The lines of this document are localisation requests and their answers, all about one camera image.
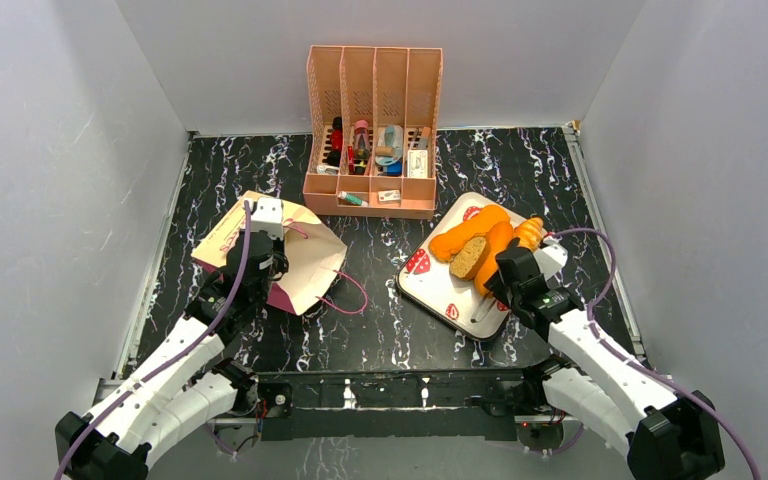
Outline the pink and cream paper bag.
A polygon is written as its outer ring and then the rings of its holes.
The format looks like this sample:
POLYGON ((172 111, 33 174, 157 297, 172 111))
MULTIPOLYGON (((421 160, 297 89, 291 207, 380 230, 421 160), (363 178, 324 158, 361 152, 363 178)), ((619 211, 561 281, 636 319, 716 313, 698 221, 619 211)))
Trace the pink and cream paper bag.
MULTIPOLYGON (((245 200, 263 196, 268 195, 245 192, 193 250, 194 262, 207 271, 223 267, 227 253, 245 226, 245 200)), ((322 300, 342 274, 347 246, 311 210, 286 200, 282 202, 284 251, 289 271, 273 284, 268 304, 301 315, 322 300)))

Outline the orange baguette bread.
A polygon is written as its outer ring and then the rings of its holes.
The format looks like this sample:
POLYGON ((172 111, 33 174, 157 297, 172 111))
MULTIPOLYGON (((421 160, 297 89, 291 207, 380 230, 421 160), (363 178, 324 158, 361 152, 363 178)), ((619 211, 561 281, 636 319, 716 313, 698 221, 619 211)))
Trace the orange baguette bread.
POLYGON ((496 223, 485 235, 488 255, 482 262, 476 276, 473 278, 473 286, 480 296, 486 296, 489 290, 485 284, 497 272, 498 266, 495 256, 504 251, 514 236, 514 227, 509 221, 496 223))

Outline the small croissant bread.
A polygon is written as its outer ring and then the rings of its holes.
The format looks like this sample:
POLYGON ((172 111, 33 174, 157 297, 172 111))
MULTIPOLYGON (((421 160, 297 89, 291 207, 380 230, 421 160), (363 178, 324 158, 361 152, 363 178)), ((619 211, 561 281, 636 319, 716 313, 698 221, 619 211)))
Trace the small croissant bread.
POLYGON ((518 240, 518 246, 532 252, 540 248, 545 236, 543 219, 537 216, 524 220, 514 228, 514 237, 518 240))

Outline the brown bread slice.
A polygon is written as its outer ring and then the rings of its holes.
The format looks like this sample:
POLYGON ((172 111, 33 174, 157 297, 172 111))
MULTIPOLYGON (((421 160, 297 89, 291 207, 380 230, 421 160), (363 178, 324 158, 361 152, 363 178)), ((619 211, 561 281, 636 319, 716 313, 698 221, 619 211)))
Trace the brown bread slice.
POLYGON ((475 278, 478 271, 490 254, 490 245, 485 237, 476 236, 470 239, 449 264, 449 273, 460 280, 469 281, 475 278))

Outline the long twisted orange bread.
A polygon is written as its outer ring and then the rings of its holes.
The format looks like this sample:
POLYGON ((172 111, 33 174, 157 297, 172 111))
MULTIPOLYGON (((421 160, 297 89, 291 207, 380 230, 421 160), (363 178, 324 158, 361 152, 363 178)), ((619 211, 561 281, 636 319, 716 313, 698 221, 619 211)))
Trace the long twisted orange bread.
POLYGON ((483 236, 500 222, 510 222, 510 216, 502 207, 495 204, 482 207, 469 219, 433 237, 429 251, 436 260, 449 263, 472 238, 483 236))

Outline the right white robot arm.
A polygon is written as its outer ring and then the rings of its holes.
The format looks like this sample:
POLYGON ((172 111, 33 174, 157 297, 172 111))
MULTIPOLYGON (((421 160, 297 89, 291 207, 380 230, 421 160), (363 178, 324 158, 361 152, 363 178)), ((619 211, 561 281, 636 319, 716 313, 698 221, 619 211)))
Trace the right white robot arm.
POLYGON ((636 479, 707 479, 726 461, 710 400, 655 378, 567 288, 551 288, 537 255, 512 240, 495 257, 493 296, 557 350, 523 387, 537 414, 572 414, 626 459, 636 479))

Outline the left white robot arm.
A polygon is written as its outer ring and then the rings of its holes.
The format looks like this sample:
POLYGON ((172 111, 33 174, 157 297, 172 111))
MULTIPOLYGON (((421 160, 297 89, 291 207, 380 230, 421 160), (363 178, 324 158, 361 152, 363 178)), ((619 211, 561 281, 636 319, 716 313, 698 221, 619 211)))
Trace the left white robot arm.
POLYGON ((160 346, 86 413, 55 427, 56 478, 144 479, 181 439, 210 420, 247 416, 259 378, 231 358, 210 362, 266 307, 289 269, 282 235, 243 229, 225 266, 205 279, 160 346))

